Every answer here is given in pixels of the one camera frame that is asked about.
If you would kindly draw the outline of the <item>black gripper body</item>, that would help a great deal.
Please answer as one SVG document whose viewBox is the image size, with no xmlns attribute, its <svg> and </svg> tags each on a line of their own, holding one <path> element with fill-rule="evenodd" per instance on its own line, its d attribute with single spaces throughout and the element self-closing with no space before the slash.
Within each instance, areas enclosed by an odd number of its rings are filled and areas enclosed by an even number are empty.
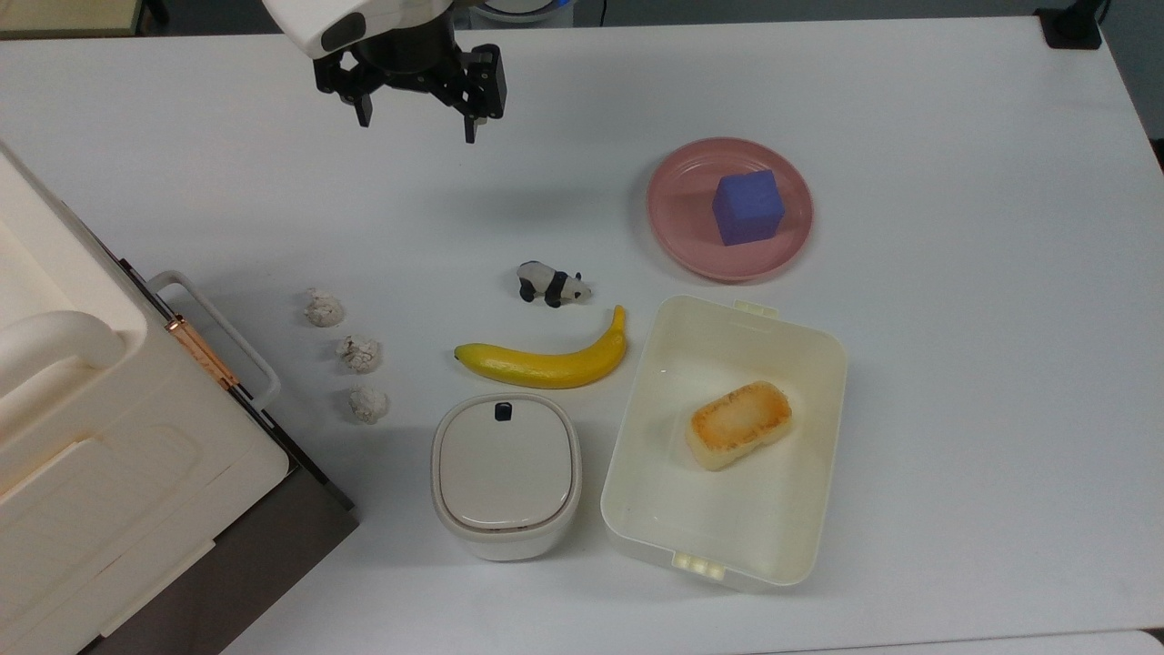
<svg viewBox="0 0 1164 655">
<path fill-rule="evenodd" d="M 427 93 L 462 118 L 499 119 L 506 112 L 501 49 L 487 43 L 462 50 L 449 16 L 379 35 L 367 33 L 365 17 L 346 16 L 322 33 L 322 43 L 329 51 L 315 59 L 315 87 L 353 108 L 354 97 L 371 98 L 386 86 Z"/>
</svg>

